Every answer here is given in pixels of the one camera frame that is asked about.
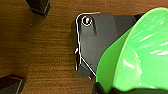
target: black object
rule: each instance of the black object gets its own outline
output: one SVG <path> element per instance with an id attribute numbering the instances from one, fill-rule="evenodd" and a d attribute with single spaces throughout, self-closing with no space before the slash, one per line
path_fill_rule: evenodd
<path id="1" fill-rule="evenodd" d="M 142 16 L 112 15 L 109 13 L 83 13 L 78 15 L 72 31 L 77 31 L 76 71 L 89 77 L 96 70 L 104 51 L 124 34 Z"/>
<path id="2" fill-rule="evenodd" d="M 50 9 L 50 2 L 48 0 L 26 0 L 26 2 L 34 13 L 47 16 Z"/>
<path id="3" fill-rule="evenodd" d="M 92 94 L 168 94 L 167 90 L 150 89 L 150 88 L 135 88 L 127 92 L 122 92 L 116 88 L 112 88 L 108 93 L 105 93 L 99 82 L 93 86 Z"/>
<path id="4" fill-rule="evenodd" d="M 16 75 L 0 78 L 0 94 L 19 94 L 22 92 L 26 79 Z"/>

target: wooden surface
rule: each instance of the wooden surface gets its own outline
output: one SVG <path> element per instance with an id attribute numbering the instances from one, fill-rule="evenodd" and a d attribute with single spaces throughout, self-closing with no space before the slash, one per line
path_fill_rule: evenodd
<path id="1" fill-rule="evenodd" d="M 0 1 L 0 77 L 27 77 L 22 94 L 91 94 L 93 82 L 75 72 L 71 23 L 83 12 L 133 15 L 167 0 L 50 0 L 47 18 L 25 0 Z"/>

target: green object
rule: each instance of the green object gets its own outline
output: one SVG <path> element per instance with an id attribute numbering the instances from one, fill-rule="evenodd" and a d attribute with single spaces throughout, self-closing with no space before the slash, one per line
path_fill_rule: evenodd
<path id="1" fill-rule="evenodd" d="M 168 9 L 155 8 L 100 58 L 96 82 L 108 93 L 134 88 L 168 90 Z"/>

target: green plastic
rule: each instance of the green plastic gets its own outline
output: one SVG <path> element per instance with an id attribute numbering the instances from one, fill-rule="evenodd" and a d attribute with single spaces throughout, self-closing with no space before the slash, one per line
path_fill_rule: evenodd
<path id="1" fill-rule="evenodd" d="M 104 52 L 96 82 L 106 93 L 113 87 L 168 90 L 167 72 L 168 9 L 155 8 Z"/>

